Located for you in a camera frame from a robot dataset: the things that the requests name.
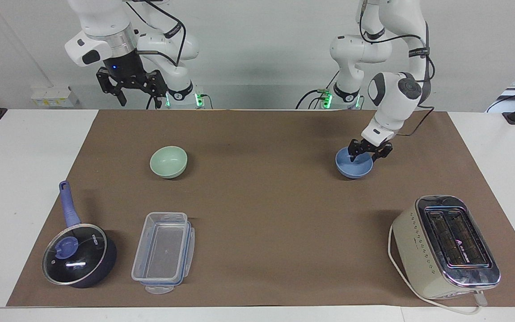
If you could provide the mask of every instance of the table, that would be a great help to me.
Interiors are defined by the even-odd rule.
[[[485,308],[470,317],[438,308],[396,306],[4,308],[57,198],[57,182],[67,177],[96,114],[96,110],[9,110],[0,121],[1,321],[67,321],[73,316],[114,321],[515,320],[515,308]],[[515,126],[499,114],[450,113],[450,118],[515,228]]]

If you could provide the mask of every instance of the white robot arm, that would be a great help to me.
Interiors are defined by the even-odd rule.
[[[340,76],[331,88],[333,104],[350,108],[358,96],[363,72],[356,63],[381,63],[391,54],[390,40],[403,38],[409,47],[409,70],[379,73],[368,86],[368,95],[377,112],[362,132],[361,142],[352,140],[349,155],[354,160],[365,152],[386,157],[392,139],[417,106],[431,92],[428,71],[428,27],[419,0],[362,0],[357,22],[362,35],[337,37],[331,44],[331,56],[339,64]],[[399,37],[385,39],[389,30]]]
[[[166,106],[196,108],[203,104],[190,80],[182,60],[198,55],[198,41],[186,35],[182,23],[166,10],[158,10],[148,0],[142,2],[147,11],[145,22],[156,29],[153,33],[138,35],[122,0],[68,0],[75,11],[82,31],[65,44],[69,57],[79,66],[103,61],[97,79],[103,92],[116,96],[122,106],[127,100],[123,88],[140,89],[155,100],[156,108],[163,101]],[[169,0],[160,4],[168,8]],[[174,42],[182,34],[182,42]],[[140,55],[145,55],[159,70],[145,72]]]

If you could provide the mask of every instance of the plastic container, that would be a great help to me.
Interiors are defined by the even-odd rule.
[[[136,249],[132,279],[149,293],[168,293],[188,276],[193,256],[194,228],[186,214],[151,212]]]

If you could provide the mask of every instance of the electrical outlet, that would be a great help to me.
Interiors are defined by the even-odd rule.
[[[69,87],[37,88],[31,100],[41,107],[74,107],[78,98]]]

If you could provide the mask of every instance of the cream toaster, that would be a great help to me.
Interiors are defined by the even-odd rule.
[[[395,219],[392,231],[410,286],[424,298],[478,295],[500,282],[480,230],[454,196],[419,198]]]

